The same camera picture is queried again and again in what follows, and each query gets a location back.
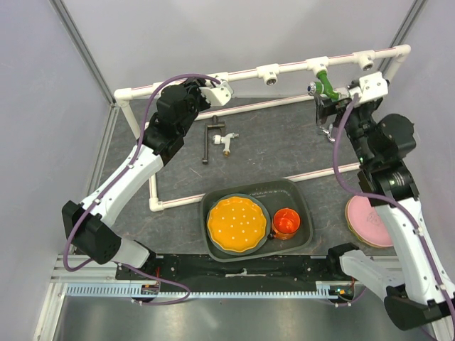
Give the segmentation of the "green plastic water faucet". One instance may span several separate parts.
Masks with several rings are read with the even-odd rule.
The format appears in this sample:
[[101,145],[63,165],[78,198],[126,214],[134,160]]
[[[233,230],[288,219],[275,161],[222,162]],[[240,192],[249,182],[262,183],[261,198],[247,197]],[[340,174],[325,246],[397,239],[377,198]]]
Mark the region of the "green plastic water faucet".
[[333,86],[331,85],[328,79],[326,70],[321,70],[317,72],[316,78],[318,79],[318,81],[310,82],[307,87],[307,92],[309,95],[325,96],[334,102],[348,98],[347,93],[337,92],[334,90]]

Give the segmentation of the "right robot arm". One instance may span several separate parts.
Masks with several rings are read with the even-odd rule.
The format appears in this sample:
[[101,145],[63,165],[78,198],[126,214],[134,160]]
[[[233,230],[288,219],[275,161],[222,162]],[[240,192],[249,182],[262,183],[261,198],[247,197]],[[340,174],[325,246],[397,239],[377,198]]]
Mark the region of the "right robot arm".
[[[358,279],[383,301],[396,327],[411,330],[432,327],[439,340],[454,339],[454,282],[441,265],[429,236],[419,191],[405,165],[405,156],[416,147],[414,125],[405,116],[388,114],[373,119],[382,98],[364,102],[357,87],[346,98],[333,100],[312,82],[308,91],[316,103],[316,121],[335,116],[338,125],[333,147],[333,170],[341,187],[366,197],[385,224],[402,267],[393,276],[353,244],[329,250],[327,274],[336,280],[346,275]],[[338,166],[339,143],[346,135],[360,162],[360,191],[349,187]]]

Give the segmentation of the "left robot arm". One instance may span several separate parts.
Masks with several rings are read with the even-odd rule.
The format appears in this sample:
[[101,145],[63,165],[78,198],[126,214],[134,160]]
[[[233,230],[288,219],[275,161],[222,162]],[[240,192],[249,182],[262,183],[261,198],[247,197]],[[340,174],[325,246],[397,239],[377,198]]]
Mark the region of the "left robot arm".
[[156,262],[145,246],[125,239],[111,227],[133,195],[158,173],[184,145],[184,138],[201,111],[213,103],[208,94],[228,101],[223,81],[202,74],[174,76],[156,87],[149,103],[153,114],[145,112],[139,136],[125,161],[101,186],[81,202],[68,201],[62,208],[67,241],[63,265],[69,272],[86,266],[69,264],[69,251],[75,246],[98,264],[114,262],[131,267],[140,279],[151,278]]

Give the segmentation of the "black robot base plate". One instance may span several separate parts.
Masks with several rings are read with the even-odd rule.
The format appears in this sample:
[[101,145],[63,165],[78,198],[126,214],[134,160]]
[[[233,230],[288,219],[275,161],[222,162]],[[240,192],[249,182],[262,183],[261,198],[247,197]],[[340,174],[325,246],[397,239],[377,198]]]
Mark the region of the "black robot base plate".
[[139,268],[148,275],[184,283],[197,278],[228,278],[258,275],[308,281],[353,280],[326,256],[274,255],[234,262],[219,262],[207,254],[163,254]]

